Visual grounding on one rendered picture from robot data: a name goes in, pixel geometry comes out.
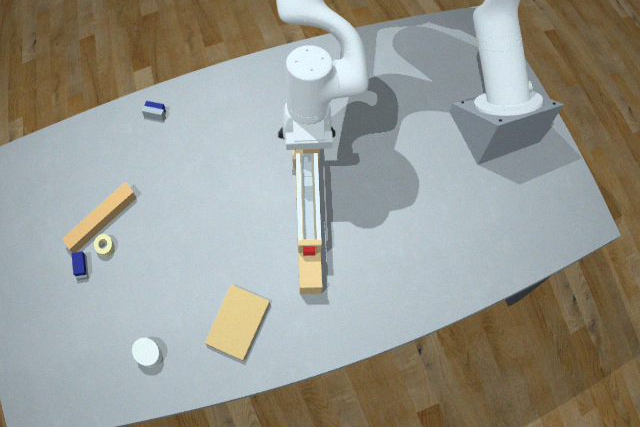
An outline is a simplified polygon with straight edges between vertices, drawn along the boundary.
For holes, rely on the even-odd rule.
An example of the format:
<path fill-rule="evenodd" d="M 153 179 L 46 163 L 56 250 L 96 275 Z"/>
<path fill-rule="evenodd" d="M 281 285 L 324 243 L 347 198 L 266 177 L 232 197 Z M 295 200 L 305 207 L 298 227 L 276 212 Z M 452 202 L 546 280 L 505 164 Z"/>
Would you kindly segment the cream roll of tape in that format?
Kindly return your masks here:
<path fill-rule="evenodd" d="M 101 249 L 101 246 L 103 243 L 107 243 L 107 247 L 104 249 Z M 101 234 L 96 237 L 94 241 L 94 248 L 100 256 L 109 257 L 113 254 L 115 245 L 112 239 L 108 235 Z"/>

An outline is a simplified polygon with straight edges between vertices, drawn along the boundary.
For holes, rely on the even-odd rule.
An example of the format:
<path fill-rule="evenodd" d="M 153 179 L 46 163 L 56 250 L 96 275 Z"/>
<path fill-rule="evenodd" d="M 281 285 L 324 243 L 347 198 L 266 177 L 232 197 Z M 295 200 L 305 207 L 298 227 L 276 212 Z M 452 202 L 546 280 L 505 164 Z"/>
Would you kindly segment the dark blue block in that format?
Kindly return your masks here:
<path fill-rule="evenodd" d="M 164 109 L 164 110 L 163 110 Z M 145 118 L 164 121 L 166 109 L 164 104 L 146 101 L 142 113 Z"/>
<path fill-rule="evenodd" d="M 89 279 L 87 256 L 81 252 L 72 253 L 73 274 L 77 280 Z"/>

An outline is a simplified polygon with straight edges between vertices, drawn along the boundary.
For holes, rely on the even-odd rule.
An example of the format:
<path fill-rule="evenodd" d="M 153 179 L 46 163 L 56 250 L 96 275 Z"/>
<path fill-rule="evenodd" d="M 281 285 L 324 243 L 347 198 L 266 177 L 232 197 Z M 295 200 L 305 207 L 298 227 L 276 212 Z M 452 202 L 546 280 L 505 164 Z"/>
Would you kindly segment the tan wooden batten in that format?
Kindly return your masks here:
<path fill-rule="evenodd" d="M 125 182 L 62 240 L 72 253 L 78 252 L 135 199 L 134 192 Z"/>

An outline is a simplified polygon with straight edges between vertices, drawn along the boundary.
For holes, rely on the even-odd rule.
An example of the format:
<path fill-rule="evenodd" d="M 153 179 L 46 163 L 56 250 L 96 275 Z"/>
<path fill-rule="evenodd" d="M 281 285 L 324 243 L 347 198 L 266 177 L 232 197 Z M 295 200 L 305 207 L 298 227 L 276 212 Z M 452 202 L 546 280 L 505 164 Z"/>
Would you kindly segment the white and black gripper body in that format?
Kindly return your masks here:
<path fill-rule="evenodd" d="M 326 116 L 324 117 L 324 131 L 331 131 L 331 118 L 330 118 L 330 105 L 328 105 L 328 110 Z M 286 139 L 285 133 L 293 133 L 293 118 L 290 117 L 287 111 L 287 103 L 283 112 L 283 137 Z"/>

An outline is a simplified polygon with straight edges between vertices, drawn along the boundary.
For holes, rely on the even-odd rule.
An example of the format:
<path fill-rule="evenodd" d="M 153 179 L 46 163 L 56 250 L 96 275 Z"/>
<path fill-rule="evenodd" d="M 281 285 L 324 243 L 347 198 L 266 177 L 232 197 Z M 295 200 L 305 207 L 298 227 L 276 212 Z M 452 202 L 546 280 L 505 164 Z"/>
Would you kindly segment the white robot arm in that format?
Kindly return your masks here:
<path fill-rule="evenodd" d="M 330 149 L 332 131 L 324 131 L 323 119 L 328 101 L 361 95 L 368 89 L 363 41 L 354 27 L 332 11 L 324 0 L 276 2 L 283 22 L 324 29 L 341 46 L 342 57 L 338 60 L 332 60 L 320 47 L 302 46 L 292 51 L 286 62 L 287 111 L 293 118 L 294 132 L 286 133 L 286 150 Z M 543 105 L 543 97 L 532 91 L 527 76 L 518 20 L 519 2 L 485 0 L 473 13 L 486 90 L 474 104 L 486 114 L 521 115 Z"/>

